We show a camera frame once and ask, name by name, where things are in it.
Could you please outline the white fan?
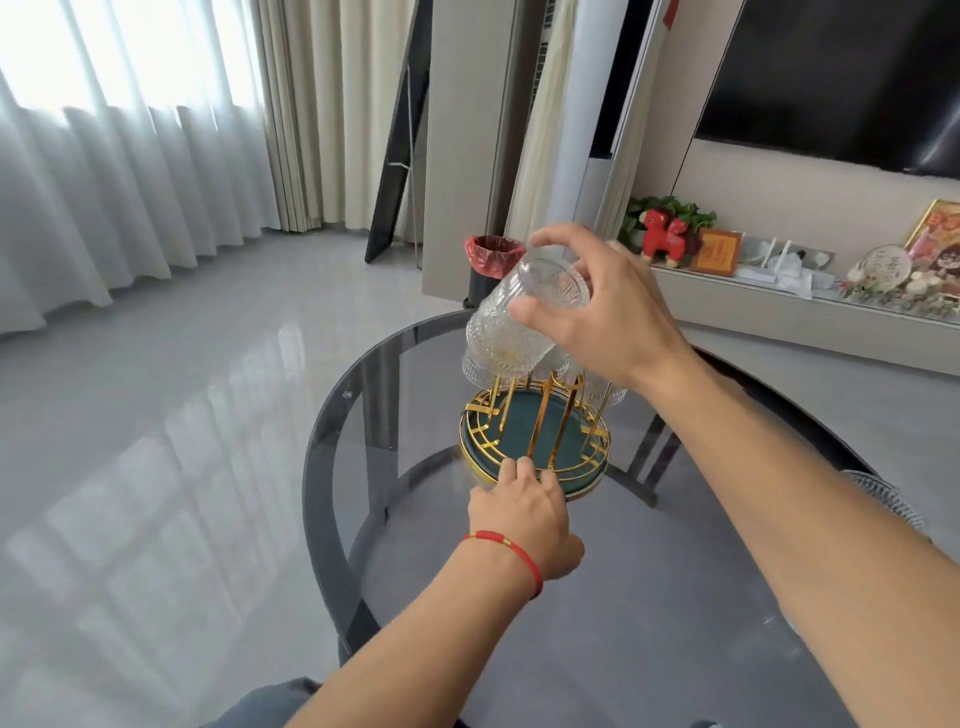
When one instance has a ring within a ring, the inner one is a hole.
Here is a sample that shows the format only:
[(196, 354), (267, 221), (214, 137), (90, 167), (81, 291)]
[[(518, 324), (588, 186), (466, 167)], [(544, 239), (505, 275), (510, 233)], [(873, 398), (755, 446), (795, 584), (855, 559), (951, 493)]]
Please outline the white fan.
[(930, 540), (929, 524), (901, 492), (891, 483), (869, 472), (843, 469), (842, 473), (864, 494), (885, 509), (904, 520), (927, 540)]

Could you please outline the beige drape curtain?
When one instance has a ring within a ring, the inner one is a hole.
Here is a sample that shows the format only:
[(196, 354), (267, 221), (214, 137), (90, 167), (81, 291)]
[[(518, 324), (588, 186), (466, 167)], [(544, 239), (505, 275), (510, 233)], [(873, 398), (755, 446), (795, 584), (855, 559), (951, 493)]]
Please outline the beige drape curtain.
[(417, 0), (248, 0), (280, 229), (368, 230)]

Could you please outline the green potted plant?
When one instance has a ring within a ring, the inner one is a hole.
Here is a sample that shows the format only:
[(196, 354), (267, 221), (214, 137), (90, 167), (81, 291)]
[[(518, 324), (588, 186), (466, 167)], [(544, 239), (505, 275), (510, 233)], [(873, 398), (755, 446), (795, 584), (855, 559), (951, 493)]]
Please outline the green potted plant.
[(688, 222), (686, 256), (695, 255), (698, 247), (698, 233), (702, 229), (713, 228), (717, 220), (715, 211), (705, 212), (695, 202), (683, 202), (675, 196), (631, 197), (617, 235), (617, 240), (630, 250), (640, 254), (645, 227), (641, 222), (642, 213), (655, 209), (684, 219)]

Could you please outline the person's right hand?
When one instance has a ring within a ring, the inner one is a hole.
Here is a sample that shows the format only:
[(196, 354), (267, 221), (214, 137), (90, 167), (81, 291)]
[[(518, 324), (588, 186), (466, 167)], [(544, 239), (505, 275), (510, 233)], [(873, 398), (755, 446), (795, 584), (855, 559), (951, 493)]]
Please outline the person's right hand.
[(549, 225), (528, 242), (602, 261), (602, 290), (587, 303), (593, 346), (566, 352), (651, 401), (687, 396), (697, 388), (707, 374), (703, 361), (669, 313), (651, 268), (638, 256), (582, 224)]

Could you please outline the bin with red bag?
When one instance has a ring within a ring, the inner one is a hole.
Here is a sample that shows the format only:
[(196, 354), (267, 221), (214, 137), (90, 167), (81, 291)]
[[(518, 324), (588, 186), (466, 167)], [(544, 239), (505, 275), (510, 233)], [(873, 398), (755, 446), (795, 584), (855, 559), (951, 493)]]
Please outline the bin with red bag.
[(526, 253), (521, 241), (500, 235), (469, 237), (464, 241), (464, 250), (471, 267), (468, 292), (462, 303), (465, 310), (477, 309)]

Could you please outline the black standing frame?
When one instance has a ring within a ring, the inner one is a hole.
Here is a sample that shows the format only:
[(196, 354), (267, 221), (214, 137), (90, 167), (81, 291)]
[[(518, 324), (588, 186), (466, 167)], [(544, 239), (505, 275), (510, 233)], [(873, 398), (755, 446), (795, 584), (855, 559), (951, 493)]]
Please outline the black standing frame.
[(416, 0), (403, 55), (385, 159), (368, 232), (365, 263), (371, 264), (392, 246), (404, 194), (409, 187), (417, 137), (429, 91), (434, 0)]

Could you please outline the gold rack with green tray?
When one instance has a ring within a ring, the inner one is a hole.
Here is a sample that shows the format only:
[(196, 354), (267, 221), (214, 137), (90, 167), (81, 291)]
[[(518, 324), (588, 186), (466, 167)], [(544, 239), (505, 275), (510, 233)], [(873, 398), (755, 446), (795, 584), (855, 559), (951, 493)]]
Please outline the gold rack with green tray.
[(611, 433), (601, 410), (575, 403), (582, 378), (562, 385), (558, 371), (515, 379), (506, 391), (481, 390), (459, 424), (462, 459), (478, 484), (497, 482), (505, 458), (530, 457), (556, 473), (568, 502), (588, 494), (609, 464)]

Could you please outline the clear embossed glass cup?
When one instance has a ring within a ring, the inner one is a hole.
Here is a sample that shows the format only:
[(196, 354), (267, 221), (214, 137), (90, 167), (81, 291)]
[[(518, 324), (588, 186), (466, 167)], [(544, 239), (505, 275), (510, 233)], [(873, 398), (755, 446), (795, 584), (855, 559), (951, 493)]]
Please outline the clear embossed glass cup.
[(509, 305), (528, 298), (559, 310), (582, 309), (588, 286), (573, 265), (552, 253), (525, 253), (477, 307), (465, 328), (466, 346), (493, 376), (519, 378), (531, 373), (554, 348), (544, 334), (517, 322)]
[(564, 349), (557, 347), (557, 353), (562, 370), (558, 377), (561, 385), (570, 388), (582, 379), (582, 386), (577, 390), (576, 405), (601, 410), (603, 407), (615, 407), (623, 401), (627, 393), (625, 387), (611, 383)]
[(490, 359), (474, 353), (468, 346), (462, 357), (463, 375), (482, 390), (506, 391), (514, 380), (523, 380), (530, 375), (529, 368), (515, 362)]

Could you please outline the gold framed picture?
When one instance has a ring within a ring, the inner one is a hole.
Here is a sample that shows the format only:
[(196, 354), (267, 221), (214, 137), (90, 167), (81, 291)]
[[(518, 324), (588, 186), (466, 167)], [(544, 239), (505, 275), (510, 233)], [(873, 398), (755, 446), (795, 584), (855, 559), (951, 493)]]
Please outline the gold framed picture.
[(933, 200), (905, 247), (911, 262), (910, 285), (960, 297), (960, 201)]

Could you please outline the white sheer curtain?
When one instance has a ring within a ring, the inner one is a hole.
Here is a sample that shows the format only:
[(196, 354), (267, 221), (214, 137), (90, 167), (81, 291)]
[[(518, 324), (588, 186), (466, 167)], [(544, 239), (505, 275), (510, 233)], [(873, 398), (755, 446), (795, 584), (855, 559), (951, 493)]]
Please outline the white sheer curtain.
[(281, 218), (255, 0), (0, 0), (0, 335)]

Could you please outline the black television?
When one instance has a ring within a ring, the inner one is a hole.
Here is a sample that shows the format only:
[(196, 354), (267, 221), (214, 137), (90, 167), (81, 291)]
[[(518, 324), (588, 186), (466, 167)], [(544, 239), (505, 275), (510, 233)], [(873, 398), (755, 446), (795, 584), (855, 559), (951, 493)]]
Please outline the black television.
[(960, 0), (745, 0), (696, 137), (960, 181)]

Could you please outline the person's right forearm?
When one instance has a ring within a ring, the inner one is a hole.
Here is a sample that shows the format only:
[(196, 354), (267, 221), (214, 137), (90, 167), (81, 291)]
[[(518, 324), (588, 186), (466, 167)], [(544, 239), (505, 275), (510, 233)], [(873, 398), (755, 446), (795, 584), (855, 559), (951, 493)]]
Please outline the person's right forearm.
[(859, 728), (960, 728), (960, 564), (692, 350), (637, 368)]

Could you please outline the white standing air conditioner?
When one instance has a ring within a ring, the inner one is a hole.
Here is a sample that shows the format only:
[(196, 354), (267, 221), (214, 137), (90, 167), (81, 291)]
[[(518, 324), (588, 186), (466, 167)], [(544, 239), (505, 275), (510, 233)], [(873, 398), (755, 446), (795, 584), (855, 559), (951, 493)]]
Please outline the white standing air conditioner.
[(505, 235), (573, 222), (617, 239), (681, 0), (548, 0)]

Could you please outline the grey trousers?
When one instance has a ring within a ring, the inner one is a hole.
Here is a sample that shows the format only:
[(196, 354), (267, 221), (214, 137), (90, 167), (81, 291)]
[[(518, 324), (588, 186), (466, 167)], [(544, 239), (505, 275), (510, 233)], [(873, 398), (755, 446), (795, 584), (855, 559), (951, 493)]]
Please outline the grey trousers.
[(322, 684), (308, 677), (258, 687), (198, 728), (285, 728)]

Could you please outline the person's left hand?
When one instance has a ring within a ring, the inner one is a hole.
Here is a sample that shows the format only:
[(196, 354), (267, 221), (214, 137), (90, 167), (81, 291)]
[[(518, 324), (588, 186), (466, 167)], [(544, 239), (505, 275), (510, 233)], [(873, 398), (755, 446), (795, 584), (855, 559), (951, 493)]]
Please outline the person's left hand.
[(468, 504), (469, 533), (490, 540), (494, 534), (527, 567), (535, 567), (536, 582), (569, 576), (582, 563), (585, 545), (570, 530), (564, 499), (472, 499)]

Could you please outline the beige television console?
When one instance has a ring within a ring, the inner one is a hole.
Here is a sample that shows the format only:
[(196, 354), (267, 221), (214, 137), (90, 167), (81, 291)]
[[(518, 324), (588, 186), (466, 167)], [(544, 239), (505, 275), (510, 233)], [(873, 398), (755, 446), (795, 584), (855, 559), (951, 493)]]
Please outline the beige television console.
[(683, 323), (960, 378), (960, 324), (654, 266)]

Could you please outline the white router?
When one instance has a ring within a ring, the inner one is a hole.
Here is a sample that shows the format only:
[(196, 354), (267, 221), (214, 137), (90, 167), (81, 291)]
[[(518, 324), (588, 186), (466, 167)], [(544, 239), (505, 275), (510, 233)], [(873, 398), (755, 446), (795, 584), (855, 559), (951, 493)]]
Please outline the white router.
[(809, 301), (813, 299), (813, 275), (805, 267), (806, 256), (791, 240), (748, 237), (733, 275), (739, 282), (772, 287)]

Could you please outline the round decorated plate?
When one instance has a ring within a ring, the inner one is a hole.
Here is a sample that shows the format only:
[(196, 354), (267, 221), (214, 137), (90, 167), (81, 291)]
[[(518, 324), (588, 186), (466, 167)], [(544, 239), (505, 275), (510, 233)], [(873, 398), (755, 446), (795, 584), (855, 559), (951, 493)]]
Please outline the round decorated plate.
[(859, 298), (889, 294), (911, 274), (909, 253), (896, 245), (870, 250), (846, 274), (845, 291)]

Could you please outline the small wooden framed picture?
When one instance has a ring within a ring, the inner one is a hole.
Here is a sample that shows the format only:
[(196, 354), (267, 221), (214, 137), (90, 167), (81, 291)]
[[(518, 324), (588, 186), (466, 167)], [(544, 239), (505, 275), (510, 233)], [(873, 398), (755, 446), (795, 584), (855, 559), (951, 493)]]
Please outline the small wooden framed picture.
[(705, 275), (734, 277), (742, 239), (743, 233), (740, 231), (713, 227), (700, 229), (699, 247), (691, 258), (689, 270)]

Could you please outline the red horse figure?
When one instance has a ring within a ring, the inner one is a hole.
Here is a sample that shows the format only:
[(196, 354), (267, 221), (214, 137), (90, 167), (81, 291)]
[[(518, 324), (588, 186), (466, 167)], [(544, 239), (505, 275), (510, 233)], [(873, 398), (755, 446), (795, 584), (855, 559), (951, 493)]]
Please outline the red horse figure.
[(651, 264), (656, 255), (663, 252), (664, 265), (670, 269), (678, 268), (687, 253), (689, 222), (654, 208), (645, 210), (640, 222), (645, 228), (640, 253), (642, 261)]

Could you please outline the person's left forearm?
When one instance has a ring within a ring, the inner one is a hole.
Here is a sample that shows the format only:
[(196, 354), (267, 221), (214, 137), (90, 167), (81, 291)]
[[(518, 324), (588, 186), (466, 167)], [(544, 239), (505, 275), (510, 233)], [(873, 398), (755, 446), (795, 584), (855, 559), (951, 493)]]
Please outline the person's left forearm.
[(535, 569), (502, 542), (462, 540), (428, 587), (285, 728), (452, 728), (533, 600)]

